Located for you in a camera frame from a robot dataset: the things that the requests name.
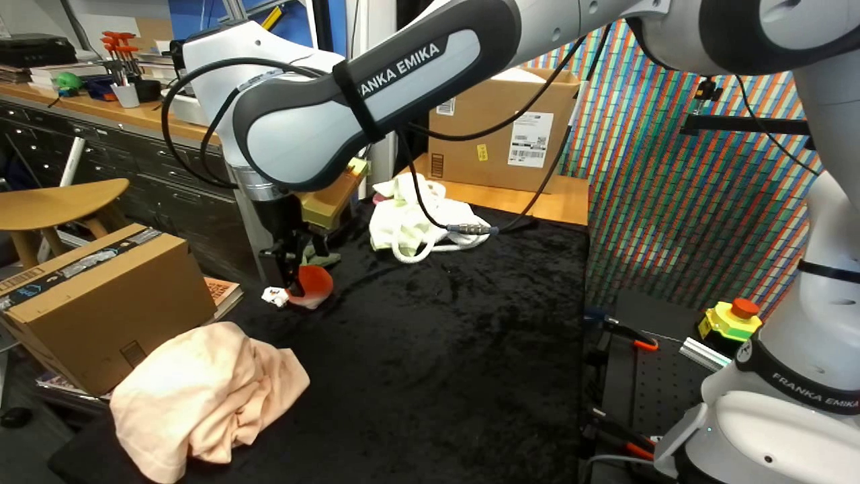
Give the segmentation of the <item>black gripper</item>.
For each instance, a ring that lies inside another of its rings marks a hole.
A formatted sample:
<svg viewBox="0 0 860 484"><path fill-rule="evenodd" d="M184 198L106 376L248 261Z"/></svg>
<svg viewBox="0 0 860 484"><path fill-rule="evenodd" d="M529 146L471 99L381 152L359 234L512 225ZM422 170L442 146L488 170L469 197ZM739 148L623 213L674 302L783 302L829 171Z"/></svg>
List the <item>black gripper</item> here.
<svg viewBox="0 0 860 484"><path fill-rule="evenodd" d="M263 229L271 234L278 286L290 288L299 283L299 269L309 264L314 248L309 243L309 229L305 224L305 210L299 197L279 197L255 204Z"/></svg>

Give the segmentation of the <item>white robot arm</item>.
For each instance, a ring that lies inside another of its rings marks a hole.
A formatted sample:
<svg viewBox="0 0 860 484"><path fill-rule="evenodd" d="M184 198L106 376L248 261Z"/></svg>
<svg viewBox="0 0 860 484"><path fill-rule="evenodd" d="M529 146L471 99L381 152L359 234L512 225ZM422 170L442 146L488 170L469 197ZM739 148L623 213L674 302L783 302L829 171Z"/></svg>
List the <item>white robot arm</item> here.
<svg viewBox="0 0 860 484"><path fill-rule="evenodd" d="M289 197L426 107L613 21L660 64L703 76L790 73L826 165L798 279L857 286L860 0L439 0L419 19L312 70L312 49L234 21L181 44L184 81L219 126L227 160L278 244Z"/></svg>

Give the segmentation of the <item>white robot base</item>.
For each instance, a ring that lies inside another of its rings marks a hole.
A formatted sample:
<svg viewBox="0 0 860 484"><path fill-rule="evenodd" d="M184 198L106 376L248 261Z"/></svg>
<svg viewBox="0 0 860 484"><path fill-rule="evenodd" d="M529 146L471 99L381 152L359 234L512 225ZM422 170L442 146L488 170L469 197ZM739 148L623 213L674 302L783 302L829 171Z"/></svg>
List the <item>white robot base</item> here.
<svg viewBox="0 0 860 484"><path fill-rule="evenodd" d="M794 73L822 174L810 189L810 244L789 295L703 404L660 440L727 484L860 484L860 54Z"/></svg>

